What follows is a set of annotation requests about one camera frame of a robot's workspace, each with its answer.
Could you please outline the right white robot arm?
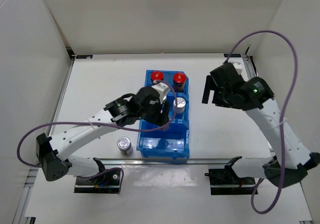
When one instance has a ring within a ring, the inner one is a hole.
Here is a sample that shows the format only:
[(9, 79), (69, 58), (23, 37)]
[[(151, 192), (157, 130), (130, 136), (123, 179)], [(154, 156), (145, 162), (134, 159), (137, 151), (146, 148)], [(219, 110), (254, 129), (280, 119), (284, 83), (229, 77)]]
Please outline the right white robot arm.
[(274, 156), (267, 158), (232, 158), (212, 178), (218, 183), (240, 184), (245, 178), (260, 178), (286, 188), (304, 179), (308, 170), (320, 163), (320, 154), (311, 152), (298, 139), (281, 115), (274, 93), (265, 80), (241, 75), (207, 75), (202, 103), (207, 104), (213, 91), (213, 104), (244, 111), (259, 127), (271, 145)]

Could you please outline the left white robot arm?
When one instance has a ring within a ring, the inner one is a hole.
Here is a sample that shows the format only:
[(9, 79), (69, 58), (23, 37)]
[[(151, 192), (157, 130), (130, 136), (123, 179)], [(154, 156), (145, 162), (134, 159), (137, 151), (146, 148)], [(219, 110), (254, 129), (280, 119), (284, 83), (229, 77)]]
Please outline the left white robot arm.
[(48, 182), (65, 175), (88, 178), (100, 184), (105, 168), (94, 158), (75, 156), (74, 152), (108, 133), (123, 129), (138, 120), (161, 127), (169, 121), (170, 103), (164, 97), (170, 87), (164, 83), (141, 88), (137, 94), (125, 94), (106, 104), (85, 123), (52, 136), (42, 133), (36, 138), (36, 156)]

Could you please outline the red-lid sauce jar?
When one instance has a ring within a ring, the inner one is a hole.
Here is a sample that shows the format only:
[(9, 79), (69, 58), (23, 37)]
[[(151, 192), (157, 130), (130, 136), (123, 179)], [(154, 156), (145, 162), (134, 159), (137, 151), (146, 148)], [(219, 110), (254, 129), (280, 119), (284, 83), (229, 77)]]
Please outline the red-lid sauce jar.
[(183, 72), (176, 72), (173, 76), (173, 89), (176, 93), (182, 93), (187, 81), (187, 76)]
[(154, 81), (163, 81), (164, 80), (164, 74), (162, 71), (155, 70), (150, 75), (151, 82), (154, 83)]

